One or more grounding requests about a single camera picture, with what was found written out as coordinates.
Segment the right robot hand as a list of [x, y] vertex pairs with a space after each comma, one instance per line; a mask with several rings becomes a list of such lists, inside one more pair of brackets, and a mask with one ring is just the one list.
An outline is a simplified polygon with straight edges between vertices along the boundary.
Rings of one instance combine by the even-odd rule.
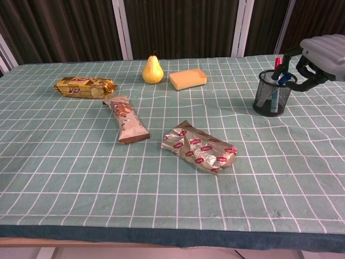
[[305, 92], [326, 81], [344, 81], [344, 35], [324, 35], [307, 38], [299, 46], [288, 50], [272, 79], [288, 72], [292, 57], [301, 55], [296, 65], [297, 71], [305, 77], [302, 84], [287, 82], [293, 91]]

